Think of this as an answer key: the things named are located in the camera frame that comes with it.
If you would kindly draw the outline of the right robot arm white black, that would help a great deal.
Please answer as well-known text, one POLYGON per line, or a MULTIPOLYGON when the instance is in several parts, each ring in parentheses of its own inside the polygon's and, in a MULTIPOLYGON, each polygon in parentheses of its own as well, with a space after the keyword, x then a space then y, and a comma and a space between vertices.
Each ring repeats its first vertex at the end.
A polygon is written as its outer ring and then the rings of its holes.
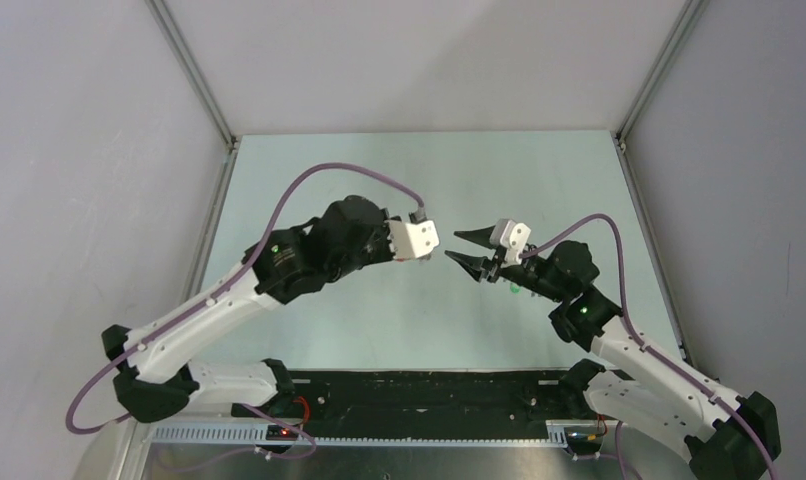
POLYGON ((632 322, 625 299, 595 286, 600 271, 587 244, 561 233, 539 248, 530 233, 502 219, 455 234, 492 256, 447 255, 477 282, 506 280, 553 301, 548 318, 557 336, 595 355, 561 380, 568 415, 613 418, 677 454, 698 479, 778 478, 782 447, 771 400, 758 391, 743 396, 662 349, 632 322))

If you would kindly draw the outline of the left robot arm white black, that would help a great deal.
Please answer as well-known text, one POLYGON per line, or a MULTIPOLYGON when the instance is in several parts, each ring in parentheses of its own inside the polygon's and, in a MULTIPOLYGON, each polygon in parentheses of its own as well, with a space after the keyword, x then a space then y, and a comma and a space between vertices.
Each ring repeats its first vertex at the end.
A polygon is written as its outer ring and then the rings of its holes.
POLYGON ((198 354, 248 320, 312 294, 365 266, 391 262, 396 248, 394 216, 370 200, 351 195, 333 202, 319 217, 272 231, 264 247, 251 245, 225 278, 193 297, 202 309, 170 330, 167 318, 137 329, 107 328, 107 356, 128 356, 117 367, 115 394, 141 423, 172 417, 191 406, 246 405, 283 416, 295 390, 280 360, 244 365, 202 362, 198 354))

